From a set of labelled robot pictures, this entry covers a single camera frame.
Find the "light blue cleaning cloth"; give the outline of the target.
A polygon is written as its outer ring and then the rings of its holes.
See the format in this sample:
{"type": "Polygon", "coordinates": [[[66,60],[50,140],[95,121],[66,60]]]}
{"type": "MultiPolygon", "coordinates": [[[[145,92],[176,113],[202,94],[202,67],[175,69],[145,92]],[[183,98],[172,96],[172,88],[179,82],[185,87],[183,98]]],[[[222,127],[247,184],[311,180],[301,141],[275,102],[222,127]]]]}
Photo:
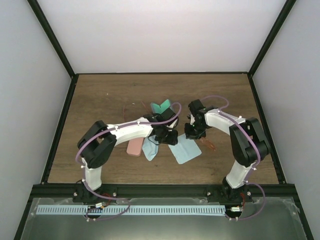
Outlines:
{"type": "Polygon", "coordinates": [[[200,156],[202,151],[193,139],[188,139],[185,134],[178,136],[176,145],[169,145],[173,156],[179,165],[200,156]]]}

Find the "grey glasses case green lining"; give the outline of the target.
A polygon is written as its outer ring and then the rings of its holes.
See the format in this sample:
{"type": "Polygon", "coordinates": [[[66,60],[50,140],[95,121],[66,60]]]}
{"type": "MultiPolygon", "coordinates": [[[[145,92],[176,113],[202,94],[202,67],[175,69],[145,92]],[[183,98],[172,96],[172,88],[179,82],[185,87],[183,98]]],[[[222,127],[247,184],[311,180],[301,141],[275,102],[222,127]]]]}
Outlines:
{"type": "Polygon", "coordinates": [[[173,111],[172,103],[169,99],[166,99],[161,104],[151,102],[150,107],[154,114],[162,114],[167,109],[171,109],[173,111]]]}

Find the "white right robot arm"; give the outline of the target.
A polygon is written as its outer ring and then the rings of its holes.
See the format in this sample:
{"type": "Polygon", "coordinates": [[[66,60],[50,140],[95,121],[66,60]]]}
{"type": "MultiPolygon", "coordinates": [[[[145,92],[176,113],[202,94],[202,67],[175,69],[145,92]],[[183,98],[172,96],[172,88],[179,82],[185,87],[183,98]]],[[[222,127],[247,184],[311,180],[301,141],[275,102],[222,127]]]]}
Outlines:
{"type": "Polygon", "coordinates": [[[184,125],[187,139],[206,137],[206,130],[218,129],[230,136],[234,164],[222,180],[222,195],[229,202],[236,200],[248,183],[249,176],[271,153],[270,143],[255,117],[233,116],[214,106],[205,107],[196,99],[188,105],[189,123],[184,125]]]}

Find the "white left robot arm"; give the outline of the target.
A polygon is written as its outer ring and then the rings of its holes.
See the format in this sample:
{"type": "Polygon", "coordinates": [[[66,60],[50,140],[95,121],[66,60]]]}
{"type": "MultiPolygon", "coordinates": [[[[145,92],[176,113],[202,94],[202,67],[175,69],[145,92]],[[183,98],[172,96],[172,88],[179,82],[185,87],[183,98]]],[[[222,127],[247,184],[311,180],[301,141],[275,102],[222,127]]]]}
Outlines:
{"type": "Polygon", "coordinates": [[[110,158],[114,148],[137,138],[155,136],[159,143],[176,145],[178,131],[175,127],[179,115],[170,113],[146,114],[136,120],[119,124],[96,121],[77,143],[75,161],[83,169],[84,195],[89,201],[97,202],[102,196],[102,166],[110,158]]]}

